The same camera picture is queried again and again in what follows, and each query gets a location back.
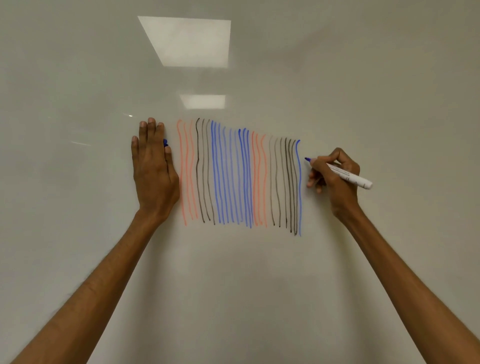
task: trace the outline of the left hand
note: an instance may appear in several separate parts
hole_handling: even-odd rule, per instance
[[[180,198],[179,177],[173,167],[172,149],[163,147],[165,126],[140,122],[139,137],[132,138],[133,179],[139,212],[158,226],[164,222]]]

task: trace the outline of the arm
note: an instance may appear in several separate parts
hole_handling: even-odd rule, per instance
[[[385,241],[357,202],[357,189],[331,172],[326,163],[358,174],[360,167],[337,148],[312,160],[307,186],[327,186],[332,211],[350,231],[427,363],[480,363],[480,341],[428,289]]]
[[[179,199],[178,175],[164,126],[150,118],[132,139],[140,208],[124,236],[12,364],[82,364],[90,358],[157,227]]]

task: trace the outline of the hand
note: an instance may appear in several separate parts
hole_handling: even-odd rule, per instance
[[[160,225],[180,197],[179,177],[173,167],[172,149],[163,147],[165,127],[154,118],[140,122],[139,138],[132,138],[133,179],[139,212]]]
[[[357,200],[357,186],[344,181],[337,174],[333,173],[327,163],[336,165],[356,175],[360,173],[360,166],[341,148],[335,148],[329,156],[318,156],[310,161],[312,170],[307,187],[310,188],[315,185],[317,193],[320,194],[323,190],[322,186],[327,186],[332,212],[339,220],[343,221],[356,210],[360,210]]]

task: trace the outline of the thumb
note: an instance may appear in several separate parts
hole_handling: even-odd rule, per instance
[[[170,180],[176,180],[178,178],[178,174],[175,171],[175,167],[173,166],[172,148],[170,148],[169,146],[165,147],[165,161],[167,162],[167,169]]]
[[[310,160],[310,165],[314,170],[317,170],[322,174],[327,185],[332,184],[339,178],[324,161],[324,157],[312,158]]]

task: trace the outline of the colored stripes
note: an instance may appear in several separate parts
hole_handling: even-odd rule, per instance
[[[201,218],[214,225],[285,227],[301,236],[300,140],[200,118],[188,124],[179,120],[177,132],[186,226]]]

